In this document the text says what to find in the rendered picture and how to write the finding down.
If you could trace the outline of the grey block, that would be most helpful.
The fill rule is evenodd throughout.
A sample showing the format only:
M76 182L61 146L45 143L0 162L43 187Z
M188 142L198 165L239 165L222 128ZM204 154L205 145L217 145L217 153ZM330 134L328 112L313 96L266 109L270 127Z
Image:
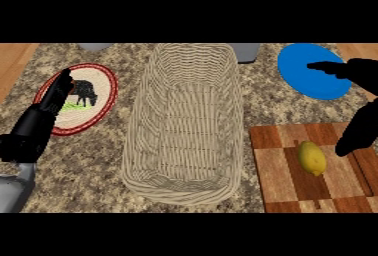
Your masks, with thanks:
M114 43L79 43L79 46L87 51L101 51L112 45Z
M239 63L253 63L259 54L259 43L231 43Z

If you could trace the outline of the long oval wicker basket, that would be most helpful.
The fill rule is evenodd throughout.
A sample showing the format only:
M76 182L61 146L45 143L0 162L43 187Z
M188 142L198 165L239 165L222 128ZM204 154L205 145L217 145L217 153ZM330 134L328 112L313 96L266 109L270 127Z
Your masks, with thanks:
M228 199L244 167L238 60L225 43L161 43L146 64L121 161L127 188L185 206Z

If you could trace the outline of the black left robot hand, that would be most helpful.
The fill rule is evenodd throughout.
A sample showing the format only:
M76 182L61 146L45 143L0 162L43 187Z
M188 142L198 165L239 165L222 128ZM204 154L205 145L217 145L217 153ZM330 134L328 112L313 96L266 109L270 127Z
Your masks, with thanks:
M56 116L74 89L71 70L58 75L43 99L22 113L9 134L0 135L0 160L36 163L47 146Z

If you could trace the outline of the oval placemat with black animal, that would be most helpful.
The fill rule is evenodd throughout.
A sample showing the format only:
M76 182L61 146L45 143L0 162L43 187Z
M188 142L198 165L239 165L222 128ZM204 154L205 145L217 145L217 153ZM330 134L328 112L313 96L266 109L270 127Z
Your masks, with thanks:
M118 97L118 79L98 63L70 67L76 88L59 111L52 134L70 136L87 130L107 116Z

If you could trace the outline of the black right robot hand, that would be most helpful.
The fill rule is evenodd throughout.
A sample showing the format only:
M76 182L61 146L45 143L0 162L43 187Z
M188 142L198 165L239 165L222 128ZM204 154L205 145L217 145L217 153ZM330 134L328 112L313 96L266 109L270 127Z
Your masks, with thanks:
M352 58L346 63L330 61L307 64L338 79L350 80L377 98L358 110L335 145L335 153L344 157L358 149L368 148L378 139L378 60Z

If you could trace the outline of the blue round plate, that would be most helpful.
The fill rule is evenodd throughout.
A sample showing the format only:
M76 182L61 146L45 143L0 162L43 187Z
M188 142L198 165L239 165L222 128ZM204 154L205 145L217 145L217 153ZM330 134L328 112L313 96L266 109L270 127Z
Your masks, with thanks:
M279 52L278 71L299 93L318 100L335 100L347 94L352 82L307 68L310 63L322 61L343 63L338 55L324 46L313 43L293 43Z

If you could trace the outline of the wooden checkered cutting board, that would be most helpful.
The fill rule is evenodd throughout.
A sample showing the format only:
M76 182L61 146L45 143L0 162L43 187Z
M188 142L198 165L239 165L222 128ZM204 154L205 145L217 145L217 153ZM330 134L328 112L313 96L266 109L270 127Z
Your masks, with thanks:
M347 156L335 154L335 143L347 124L315 123L254 126L253 154L269 213L378 213L378 154L365 148ZM300 166L299 144L316 143L327 170L313 175Z

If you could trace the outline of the yellow lemon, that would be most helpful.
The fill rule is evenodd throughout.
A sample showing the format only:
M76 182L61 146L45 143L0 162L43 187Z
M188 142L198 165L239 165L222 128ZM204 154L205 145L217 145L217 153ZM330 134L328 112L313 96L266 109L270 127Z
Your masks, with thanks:
M327 158L324 151L312 141L303 141L299 145L299 162L307 173L319 176L327 170Z

